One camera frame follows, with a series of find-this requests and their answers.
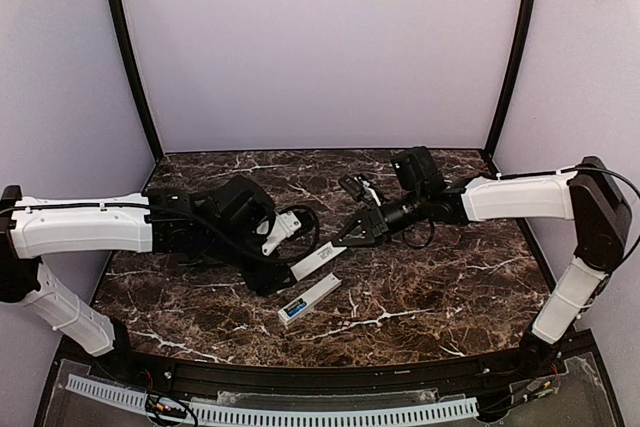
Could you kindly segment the grey remote battery cover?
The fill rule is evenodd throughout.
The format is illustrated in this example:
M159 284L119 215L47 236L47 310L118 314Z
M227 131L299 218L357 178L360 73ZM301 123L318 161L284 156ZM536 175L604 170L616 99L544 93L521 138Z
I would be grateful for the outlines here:
M346 247L344 246L335 246L332 242L327 242L292 266L291 273L297 281L300 281L339 256L345 250Z

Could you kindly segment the blue AA battery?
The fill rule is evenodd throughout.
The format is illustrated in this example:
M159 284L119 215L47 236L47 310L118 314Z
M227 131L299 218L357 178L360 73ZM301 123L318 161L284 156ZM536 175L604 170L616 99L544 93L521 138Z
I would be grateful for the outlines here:
M303 299L298 299L293 304L289 305L284 309L284 312L290 317L294 317L300 311L302 311L307 306L306 302Z

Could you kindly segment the white remote control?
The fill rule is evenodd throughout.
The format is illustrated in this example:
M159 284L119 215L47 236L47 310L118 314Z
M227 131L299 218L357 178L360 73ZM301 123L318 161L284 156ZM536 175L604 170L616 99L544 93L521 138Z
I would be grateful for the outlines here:
M313 310L313 308L322 300L324 300L329 294L338 289L342 284L342 280L339 279L334 274L328 274L322 280L318 281L312 287L307 289L301 295L296 297L294 300L286 304L283 308L278 311L278 318L281 323L285 326L289 326L292 323L296 322L299 318L308 314ZM297 315L290 318L285 312L284 309L289 305L296 302L298 299L303 299L307 306L300 311Z

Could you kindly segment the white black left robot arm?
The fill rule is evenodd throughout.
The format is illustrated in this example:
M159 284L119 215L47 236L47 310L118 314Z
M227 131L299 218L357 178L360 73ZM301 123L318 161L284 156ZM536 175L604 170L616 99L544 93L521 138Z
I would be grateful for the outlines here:
M118 321L98 313L51 271L50 254L87 251L210 251L248 268L276 265L280 244L302 229L292 211L276 211L255 182L235 177L209 192L159 189L123 197L47 200L17 185L1 194L1 300L19 304L93 357L128 348Z

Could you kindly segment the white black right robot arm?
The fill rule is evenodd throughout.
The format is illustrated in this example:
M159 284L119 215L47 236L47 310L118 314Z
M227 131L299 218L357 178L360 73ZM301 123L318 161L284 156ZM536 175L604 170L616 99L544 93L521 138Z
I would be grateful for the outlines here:
M405 192L395 200L380 197L359 178L342 178L342 187L365 206L345 222L332 240L334 246L377 246L422 221L468 225L521 219L546 248L549 244L539 230L542 224L552 220L572 223L572 255L530 324L525 341L558 343L639 246L629 238L636 223L619 187L625 178L607 169L596 156L555 170L479 174L454 182L444 179L425 147L396 154L391 165Z

